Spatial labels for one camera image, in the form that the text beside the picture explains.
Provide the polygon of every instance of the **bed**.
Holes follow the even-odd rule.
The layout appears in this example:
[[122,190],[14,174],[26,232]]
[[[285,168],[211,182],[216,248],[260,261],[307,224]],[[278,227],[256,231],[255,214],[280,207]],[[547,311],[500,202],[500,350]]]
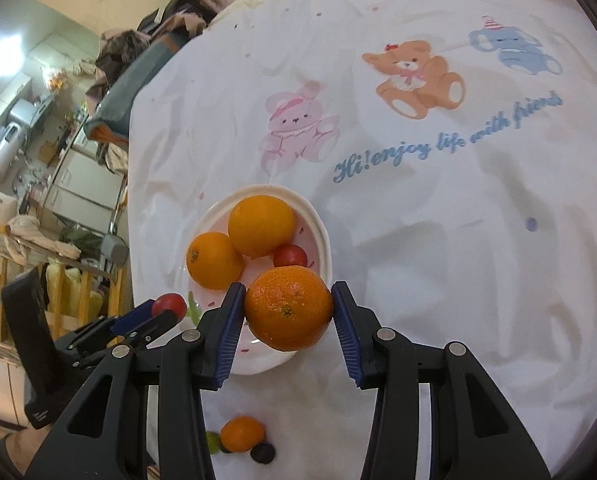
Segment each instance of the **bed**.
[[[397,62],[409,65],[390,73]],[[311,157],[266,144],[288,94],[337,118]],[[186,296],[184,253],[213,203],[249,184],[287,186],[328,228],[335,280],[412,341],[464,341],[552,472],[587,433],[597,32],[575,0],[237,0],[137,96],[130,135],[136,304]],[[267,467],[219,455],[217,478],[360,476],[374,394],[355,390],[333,328],[203,402],[208,430],[248,413],[279,453]]]

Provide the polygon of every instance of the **mandarin orange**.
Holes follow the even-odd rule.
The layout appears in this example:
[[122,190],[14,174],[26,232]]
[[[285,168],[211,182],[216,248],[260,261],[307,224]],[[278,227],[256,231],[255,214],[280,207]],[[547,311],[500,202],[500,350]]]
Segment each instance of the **mandarin orange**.
[[227,232],[237,251],[252,258],[272,254],[290,243],[296,229],[294,210],[280,198],[243,198],[229,215]]
[[327,285],[302,266],[266,270],[245,295],[245,317],[252,333],[280,351],[301,350],[317,343],[332,315]]
[[241,277],[243,255],[225,233],[198,235],[187,249],[187,270],[198,285],[211,290],[227,290]]
[[244,453],[265,440],[265,426],[252,416],[239,415],[220,430],[220,442],[232,453]]

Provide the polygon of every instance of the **pink bunny print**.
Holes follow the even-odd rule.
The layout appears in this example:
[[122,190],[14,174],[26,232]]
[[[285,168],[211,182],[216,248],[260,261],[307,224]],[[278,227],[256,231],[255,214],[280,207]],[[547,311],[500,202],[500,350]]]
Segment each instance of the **pink bunny print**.
[[261,142],[261,166],[268,175],[287,171],[300,156],[320,162],[335,146],[341,135],[339,118],[323,118],[323,105],[315,100],[320,90],[316,81],[309,81],[298,93],[280,92],[265,101],[272,116],[270,132]]

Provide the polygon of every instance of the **cherry tomato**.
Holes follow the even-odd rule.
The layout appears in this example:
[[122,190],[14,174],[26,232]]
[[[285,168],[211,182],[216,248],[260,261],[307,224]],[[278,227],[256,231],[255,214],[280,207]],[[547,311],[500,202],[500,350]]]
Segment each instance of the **cherry tomato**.
[[158,316],[165,310],[173,311],[173,313],[176,314],[177,321],[181,322],[185,317],[185,314],[187,314],[187,303],[185,303],[185,300],[183,300],[183,297],[180,294],[169,292],[168,294],[163,294],[160,298],[154,301],[154,304],[152,305],[152,316]]
[[281,245],[274,253],[274,267],[287,267],[290,265],[307,267],[307,254],[297,245]]

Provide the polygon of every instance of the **white bowl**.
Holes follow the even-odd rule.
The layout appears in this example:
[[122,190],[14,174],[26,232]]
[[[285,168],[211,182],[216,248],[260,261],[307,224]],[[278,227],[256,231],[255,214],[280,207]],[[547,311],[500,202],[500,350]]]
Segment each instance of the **white bowl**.
[[[318,272],[323,282],[331,287],[333,271],[331,269],[331,247],[327,229],[325,229],[323,221],[312,204],[286,187],[271,186],[270,184],[243,187],[243,189],[236,191],[208,209],[198,221],[192,239],[208,231],[227,233],[227,221],[231,210],[243,198],[254,195],[269,195],[280,198],[294,210],[296,214],[296,233],[294,234],[293,243],[305,250],[309,262],[308,266]],[[245,260],[245,270],[243,270],[240,278],[240,282],[245,286],[249,286],[261,272],[274,266],[270,256],[254,260],[245,256]],[[191,278],[189,279],[189,290],[194,293],[194,299],[203,312],[209,308],[219,307],[225,297],[225,292],[203,288]],[[232,373],[236,375],[258,374],[283,364],[295,353],[279,352],[268,347],[265,343],[259,341],[245,324],[236,348]]]

